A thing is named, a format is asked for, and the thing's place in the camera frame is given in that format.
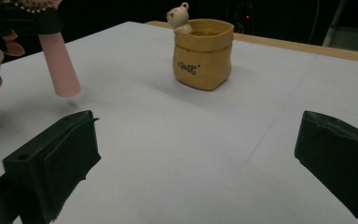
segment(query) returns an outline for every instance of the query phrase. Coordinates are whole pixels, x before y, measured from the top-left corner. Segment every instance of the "pink object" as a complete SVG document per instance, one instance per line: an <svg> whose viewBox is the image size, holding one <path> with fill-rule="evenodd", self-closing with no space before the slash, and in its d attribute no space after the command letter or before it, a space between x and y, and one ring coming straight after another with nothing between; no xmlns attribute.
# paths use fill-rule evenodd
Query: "pink object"
<svg viewBox="0 0 358 224"><path fill-rule="evenodd" d="M39 40L56 94L67 98L80 93L80 83L61 33L39 35Z"/></svg>

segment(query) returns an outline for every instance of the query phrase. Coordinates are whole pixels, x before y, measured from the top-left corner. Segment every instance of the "tabletop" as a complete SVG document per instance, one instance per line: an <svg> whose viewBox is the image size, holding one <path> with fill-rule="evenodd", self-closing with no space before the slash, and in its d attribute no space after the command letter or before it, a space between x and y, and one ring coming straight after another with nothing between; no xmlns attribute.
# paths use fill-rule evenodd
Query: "tabletop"
<svg viewBox="0 0 358 224"><path fill-rule="evenodd" d="M3 64L0 175L5 156L91 110L102 159L55 223L358 223L294 156L305 110L358 128L358 62L235 40L228 81L199 91L174 78L173 38L125 22L67 43L72 99L42 53Z"/></svg>

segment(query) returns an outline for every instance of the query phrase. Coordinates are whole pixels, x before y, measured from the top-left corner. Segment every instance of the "tan pot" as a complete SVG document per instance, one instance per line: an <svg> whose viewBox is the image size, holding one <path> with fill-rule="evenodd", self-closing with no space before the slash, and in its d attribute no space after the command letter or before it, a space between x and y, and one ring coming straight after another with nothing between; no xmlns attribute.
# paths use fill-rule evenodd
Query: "tan pot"
<svg viewBox="0 0 358 224"><path fill-rule="evenodd" d="M199 19L188 22L193 32L175 35L173 72L187 86L213 91L231 73L234 26L228 22Z"/></svg>

